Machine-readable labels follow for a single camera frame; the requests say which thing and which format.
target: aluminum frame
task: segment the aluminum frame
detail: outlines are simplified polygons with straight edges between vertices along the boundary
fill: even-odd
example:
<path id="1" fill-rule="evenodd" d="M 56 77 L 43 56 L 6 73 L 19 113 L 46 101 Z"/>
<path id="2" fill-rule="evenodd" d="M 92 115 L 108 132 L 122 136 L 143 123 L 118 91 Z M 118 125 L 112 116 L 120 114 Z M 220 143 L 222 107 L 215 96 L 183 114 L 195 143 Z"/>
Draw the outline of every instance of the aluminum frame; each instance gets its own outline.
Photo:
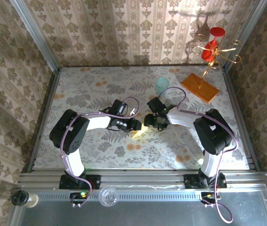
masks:
<path id="1" fill-rule="evenodd" d="M 231 51 L 228 55 L 229 59 L 232 59 L 235 54 L 239 54 L 241 51 L 243 44 L 246 42 L 248 37 L 250 36 L 254 26 L 256 25 L 259 17 L 261 16 L 263 10 L 265 9 L 265 6 L 267 5 L 267 0 L 256 0 L 253 7 L 251 8 L 251 11 L 249 13 L 249 16 L 246 18 L 237 39 L 242 42 L 241 48 L 238 48 L 234 51 Z M 223 67 L 229 71 L 231 66 L 233 65 L 230 61 L 225 61 L 223 64 Z"/>
<path id="2" fill-rule="evenodd" d="M 231 101 L 231 105 L 232 105 L 234 115 L 237 121 L 237 126 L 238 126 L 238 130 L 240 133 L 243 147 L 245 151 L 248 153 L 248 155 L 250 155 L 250 156 L 246 156 L 249 162 L 250 169 L 255 168 L 256 171 L 260 171 L 260 166 L 259 166 L 256 154 L 255 154 L 255 151 L 251 144 L 250 135 L 248 134 L 231 78 L 226 69 L 223 68 L 222 73 L 223 73 L 223 78 L 224 78 L 224 81 L 226 83 L 226 87 L 228 90 L 229 99 Z"/>
<path id="3" fill-rule="evenodd" d="M 23 0 L 11 0 L 11 3 L 16 8 L 17 13 L 24 22 L 28 32 L 32 36 L 34 42 L 36 43 L 43 57 L 45 58 L 48 66 L 53 72 L 58 71 L 59 63 L 57 62 L 57 59 L 55 58 L 51 48 L 49 47 L 39 28 L 37 27 L 25 2 Z"/>
<path id="4" fill-rule="evenodd" d="M 50 93 L 49 93 L 49 96 L 48 96 L 48 100 L 47 100 L 47 103 L 46 103 L 46 106 L 45 106 L 45 110 L 43 112 L 43 116 L 42 116 L 42 120 L 41 120 L 41 123 L 40 123 L 40 127 L 39 127 L 38 133 L 36 135 L 36 140 L 34 142 L 34 146 L 33 146 L 32 153 L 31 153 L 31 157 L 30 157 L 29 163 L 28 163 L 27 168 L 26 168 L 26 172 L 27 173 L 30 173 L 32 171 L 36 156 L 38 155 L 39 146 L 40 146 L 40 143 L 41 143 L 41 138 L 42 138 L 42 136 L 44 134 L 44 131 L 45 131 L 45 128 L 46 128 L 46 123 L 47 123 L 47 120 L 48 120 L 48 116 L 50 114 L 52 102 L 54 100 L 55 92 L 56 92 L 56 89 L 57 89 L 57 86 L 58 86 L 58 83 L 59 83 L 60 74 L 61 74 L 61 70 L 59 70 L 58 73 L 56 73 L 56 72 L 53 73 L 54 79 L 53 79 L 52 84 L 51 84 L 51 90 L 50 90 Z"/>
<path id="5" fill-rule="evenodd" d="M 59 190 L 60 176 L 63 169 L 40 168 L 32 173 L 21 173 L 18 188 L 39 194 L 41 200 L 62 201 L 72 190 Z M 228 188 L 224 192 L 260 191 L 267 210 L 267 173 L 250 170 L 224 170 Z M 91 169 L 87 174 L 101 175 L 100 189 L 105 186 L 115 186 L 124 194 L 154 193 L 161 194 L 195 194 L 196 192 L 213 191 L 205 189 L 185 189 L 183 175 L 198 174 L 197 170 L 174 169 Z M 9 225 L 18 225 L 23 208 L 15 207 L 9 217 Z"/>

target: black cap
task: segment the black cap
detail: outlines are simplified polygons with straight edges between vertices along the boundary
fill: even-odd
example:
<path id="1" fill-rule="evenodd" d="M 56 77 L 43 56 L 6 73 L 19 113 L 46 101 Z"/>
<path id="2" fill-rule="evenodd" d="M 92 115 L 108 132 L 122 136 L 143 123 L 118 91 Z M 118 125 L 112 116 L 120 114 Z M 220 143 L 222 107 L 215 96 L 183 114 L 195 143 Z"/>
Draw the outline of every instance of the black cap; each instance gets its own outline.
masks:
<path id="1" fill-rule="evenodd" d="M 166 105 L 164 105 L 158 97 L 151 99 L 147 105 L 153 113 L 160 113 L 166 108 Z"/>
<path id="2" fill-rule="evenodd" d="M 29 193 L 23 190 L 19 190 L 11 197 L 11 202 L 14 206 L 23 206 L 29 200 Z"/>

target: small canister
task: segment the small canister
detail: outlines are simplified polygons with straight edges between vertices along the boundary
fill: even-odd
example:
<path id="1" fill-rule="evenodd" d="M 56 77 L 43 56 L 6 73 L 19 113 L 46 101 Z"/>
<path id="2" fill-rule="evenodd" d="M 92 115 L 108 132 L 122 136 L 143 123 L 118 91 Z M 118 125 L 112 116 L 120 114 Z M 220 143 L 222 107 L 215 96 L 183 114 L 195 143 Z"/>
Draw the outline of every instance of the small canister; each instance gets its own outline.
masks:
<path id="1" fill-rule="evenodd" d="M 19 190 L 11 197 L 11 202 L 14 206 L 24 206 L 27 208 L 34 207 L 39 201 L 37 194 Z"/>

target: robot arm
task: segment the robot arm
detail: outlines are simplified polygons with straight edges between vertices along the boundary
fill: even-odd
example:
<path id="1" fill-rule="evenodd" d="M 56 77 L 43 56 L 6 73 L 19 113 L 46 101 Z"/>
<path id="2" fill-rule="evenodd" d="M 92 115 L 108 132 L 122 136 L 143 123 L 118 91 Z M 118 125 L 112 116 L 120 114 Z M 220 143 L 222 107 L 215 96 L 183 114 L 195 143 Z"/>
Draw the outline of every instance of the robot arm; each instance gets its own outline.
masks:
<path id="1" fill-rule="evenodd" d="M 199 171 L 200 181 L 204 187 L 211 185 L 216 176 L 220 153 L 232 141 L 229 133 L 219 124 L 199 116 L 196 112 L 178 111 L 176 105 L 166 107 L 157 97 L 150 100 L 147 105 L 153 114 L 146 115 L 144 119 L 145 126 L 152 125 L 158 130 L 164 130 L 169 124 L 178 124 L 196 129 L 200 142 L 205 149 L 204 162 Z M 216 109 L 210 109 L 203 114 L 218 120 L 232 131 Z"/>
<path id="2" fill-rule="evenodd" d="M 141 130 L 141 123 L 134 118 L 121 119 L 113 117 L 114 115 L 122 115 L 125 107 L 126 103 L 120 100 L 115 100 L 112 107 L 105 109 L 107 112 L 105 110 L 103 111 L 111 116 L 101 114 L 91 115 L 78 117 L 74 121 L 63 143 L 64 153 L 62 154 L 62 158 L 66 165 L 67 173 L 76 177 L 81 177 L 85 173 L 85 167 L 83 166 L 80 158 L 79 146 L 83 141 L 86 131 L 98 128 L 109 129 L 111 127 L 117 127 L 122 131 Z M 54 126 L 50 132 L 50 140 L 53 142 L 55 147 L 60 148 L 66 128 L 77 116 L 78 114 L 75 111 L 68 109 Z"/>

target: beige damask wallpaper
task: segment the beige damask wallpaper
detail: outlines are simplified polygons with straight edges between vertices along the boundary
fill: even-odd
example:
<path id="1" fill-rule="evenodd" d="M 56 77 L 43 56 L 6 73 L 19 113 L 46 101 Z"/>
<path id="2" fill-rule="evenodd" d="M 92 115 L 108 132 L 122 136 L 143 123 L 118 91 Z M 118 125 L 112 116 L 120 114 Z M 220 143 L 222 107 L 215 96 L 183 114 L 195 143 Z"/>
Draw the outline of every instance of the beige damask wallpaper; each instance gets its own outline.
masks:
<path id="1" fill-rule="evenodd" d="M 8 0 L 0 0 L 0 225 L 28 161 L 51 71 Z"/>
<path id="2" fill-rule="evenodd" d="M 262 170 L 267 170 L 267 7 L 230 74 Z"/>
<path id="3" fill-rule="evenodd" d="M 203 63 L 195 33 L 229 46 L 254 0 L 25 0 L 61 67 Z"/>

